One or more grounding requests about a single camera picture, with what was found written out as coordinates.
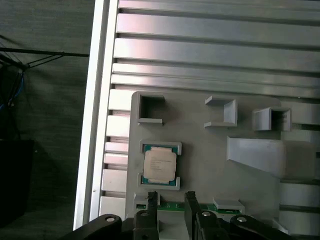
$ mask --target screw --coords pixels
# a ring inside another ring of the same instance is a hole
[[[105,220],[107,222],[113,222],[115,219],[113,217],[107,217]]]
[[[211,213],[210,213],[210,212],[208,212],[208,211],[204,211],[204,212],[202,213],[202,215],[203,215],[203,216],[205,216],[205,217],[208,217],[208,216],[210,216],[210,215],[211,215]]]
[[[241,223],[245,223],[247,221],[243,216],[238,217],[237,220]]]

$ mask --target wire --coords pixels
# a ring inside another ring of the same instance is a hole
[[[48,60],[48,61],[41,62],[41,63],[39,63],[39,64],[37,64],[37,65],[30,66],[29,69],[32,69],[32,68],[34,68],[34,67],[36,67],[36,66],[40,66],[40,65],[42,65],[42,64],[49,63],[49,62],[51,62],[51,61],[53,61],[53,60],[60,59],[60,58],[62,58],[62,57],[64,57],[64,56],[58,56],[58,57],[55,57],[55,58],[50,59],[50,60]]]
[[[27,65],[30,65],[30,64],[33,64],[33,63],[36,63],[36,62],[39,62],[39,61],[42,61],[42,60],[45,60],[45,59],[49,59],[49,58],[54,57],[54,56],[56,56],[56,55],[46,56],[46,57],[40,58],[38,60],[28,62]]]
[[[0,44],[4,47],[4,48],[6,48],[6,46],[0,41]],[[6,52],[4,52],[11,60],[13,60],[9,55],[8,55],[8,53],[6,53]],[[20,61],[20,59],[13,53],[13,52],[11,52],[11,54],[18,60],[18,62],[19,63],[22,63],[21,61]]]

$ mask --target gray plastic bracket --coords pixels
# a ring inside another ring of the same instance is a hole
[[[138,93],[137,122],[139,124],[163,124],[161,118],[148,117],[147,101],[165,102],[165,97],[157,93]]]
[[[138,188],[143,189],[153,189],[153,190],[180,190],[180,177],[175,178],[175,186],[169,185],[157,185],[157,184],[142,184],[142,176],[143,174],[140,172],[138,173]]]
[[[254,110],[252,113],[254,131],[291,131],[291,109],[272,106]]]
[[[140,140],[140,153],[144,152],[145,145],[156,145],[160,147],[169,147],[169,148],[178,148],[178,155],[181,155],[182,152],[182,143],[177,141],[152,141],[142,139]]]
[[[146,194],[136,194],[134,193],[133,198],[133,210],[137,209],[137,205],[147,205],[148,203],[148,193]],[[160,205],[160,194],[158,193],[157,205]]]
[[[223,107],[223,122],[209,121],[204,127],[236,127],[238,124],[238,102],[230,98],[208,97],[204,101],[205,105]]]
[[[240,213],[245,214],[245,206],[239,200],[213,198],[213,204],[218,210],[239,210]]]

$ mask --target black cable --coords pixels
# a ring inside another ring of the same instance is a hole
[[[54,56],[56,56],[56,55],[46,56],[46,57],[40,58],[38,60],[28,62],[27,65],[30,65],[30,64],[33,64],[33,63],[36,63],[36,62],[39,62],[39,61],[42,61],[42,60],[45,60],[45,59],[49,59],[49,58],[54,57]]]
[[[0,41],[0,44],[4,47],[4,48],[6,48],[6,46]],[[20,63],[22,63],[21,61],[20,61],[20,59],[13,53],[13,52],[10,52],[17,60],[18,60],[18,62],[20,62]]]
[[[0,52],[8,53],[21,53],[21,54],[39,54],[39,55],[55,55],[55,56],[68,56],[68,57],[89,57],[89,54],[84,53],[74,53],[74,52],[64,52],[64,51],[41,51],[41,50],[29,50],[20,48],[8,48],[0,47]]]
[[[62,58],[62,57],[64,57],[64,56],[58,56],[58,57],[56,57],[56,58],[50,59],[50,60],[48,60],[48,61],[44,61],[44,62],[39,63],[39,64],[37,64],[37,65],[30,66],[28,69],[32,69],[32,68],[37,67],[37,66],[40,66],[40,65],[42,65],[42,64],[49,63],[49,62],[51,62],[51,61],[53,61],[53,60],[60,59],[60,58]]]

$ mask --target metal surface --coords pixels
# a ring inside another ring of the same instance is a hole
[[[90,59],[88,66],[85,103],[83,112],[82,135],[75,197],[73,229],[89,221],[89,206],[92,190],[93,162],[97,134],[97,117],[101,87],[102,58],[108,16],[107,1],[97,1],[91,37]]]
[[[118,15],[116,31],[150,37],[176,36],[194,41],[201,39],[218,42],[228,39],[229,42],[253,45],[292,45],[293,48],[317,48],[317,38],[320,38],[320,29],[316,26],[309,27],[310,38],[305,38],[305,27],[299,25],[124,13]]]
[[[308,184],[280,184],[280,204],[320,208],[320,186]]]
[[[134,38],[116,38],[113,56],[119,59],[309,73],[319,72],[317,63],[320,60],[320,53],[316,51]]]
[[[102,190],[125,193],[127,187],[127,171],[104,169]]]
[[[292,235],[320,236],[320,214],[298,211],[280,211],[279,222]]]
[[[107,214],[107,212],[110,212],[110,209],[112,209],[113,214],[118,215],[122,220],[125,220],[125,205],[125,198],[102,196],[99,214]]]
[[[111,83],[115,85],[127,85],[132,89],[139,86],[153,86],[175,89],[191,89],[203,91],[217,91],[244,94],[259,94],[271,96],[316,98],[320,96],[318,88],[306,88],[295,86],[274,86],[256,83],[240,83],[232,81],[205,80],[197,78],[173,78],[156,76],[119,75],[111,76]]]

